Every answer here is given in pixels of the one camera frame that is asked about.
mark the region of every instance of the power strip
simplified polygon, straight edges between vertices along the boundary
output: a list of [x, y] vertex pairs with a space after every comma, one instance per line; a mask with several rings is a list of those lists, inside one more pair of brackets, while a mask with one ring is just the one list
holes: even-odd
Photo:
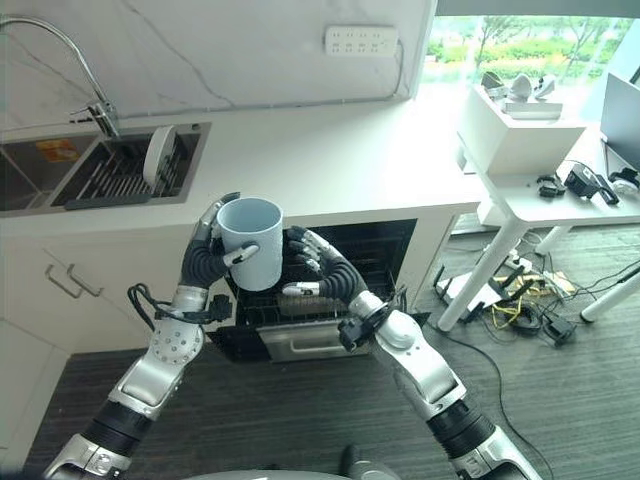
[[398, 45], [394, 27], [332, 26], [324, 35], [324, 50], [334, 57], [393, 57]]

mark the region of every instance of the kitchen counter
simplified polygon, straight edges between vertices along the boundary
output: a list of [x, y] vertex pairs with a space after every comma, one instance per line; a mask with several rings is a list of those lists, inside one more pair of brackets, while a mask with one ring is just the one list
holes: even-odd
[[[0, 221], [0, 236], [40, 236], [190, 225], [230, 191], [279, 204], [287, 225], [423, 216], [448, 205], [475, 210], [483, 187], [456, 164], [452, 125], [413, 101], [183, 114], [123, 120], [121, 127], [211, 122], [187, 201]], [[33, 128], [5, 141], [91, 131], [91, 125]]]

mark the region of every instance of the marble wall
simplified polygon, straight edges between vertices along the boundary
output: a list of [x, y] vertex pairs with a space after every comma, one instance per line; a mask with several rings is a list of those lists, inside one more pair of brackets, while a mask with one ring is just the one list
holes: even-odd
[[[4, 0], [73, 38], [122, 116], [408, 96], [435, 0]], [[392, 25], [395, 58], [324, 54], [329, 25]], [[0, 34], [0, 129], [65, 123], [93, 98], [67, 49]]]

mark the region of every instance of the window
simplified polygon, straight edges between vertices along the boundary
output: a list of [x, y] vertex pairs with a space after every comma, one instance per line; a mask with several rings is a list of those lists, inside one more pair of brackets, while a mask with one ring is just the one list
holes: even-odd
[[577, 115], [633, 20], [569, 16], [440, 16], [431, 30], [419, 98], [459, 102], [461, 87], [495, 72], [505, 84], [519, 74], [557, 77], [555, 99]]

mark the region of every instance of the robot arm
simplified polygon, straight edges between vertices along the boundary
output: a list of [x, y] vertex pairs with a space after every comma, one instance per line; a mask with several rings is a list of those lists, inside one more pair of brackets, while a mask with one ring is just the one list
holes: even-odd
[[389, 367], [396, 384], [442, 445], [460, 479], [541, 480], [531, 464], [467, 398], [467, 390], [416, 321], [369, 292], [357, 270], [326, 240], [310, 230], [290, 230], [290, 245], [323, 278], [285, 285], [286, 295], [339, 298], [355, 318], [339, 325], [340, 341], [351, 351], [369, 342]]
[[76, 434], [44, 472], [45, 478], [117, 479], [131, 464], [138, 444], [181, 383], [185, 367], [202, 349], [202, 324], [208, 323], [209, 287], [232, 266], [258, 251], [254, 243], [224, 253], [215, 222], [220, 207], [234, 193], [215, 202], [200, 218], [187, 246], [180, 283], [171, 305], [156, 322], [147, 352], [109, 393], [91, 424]]

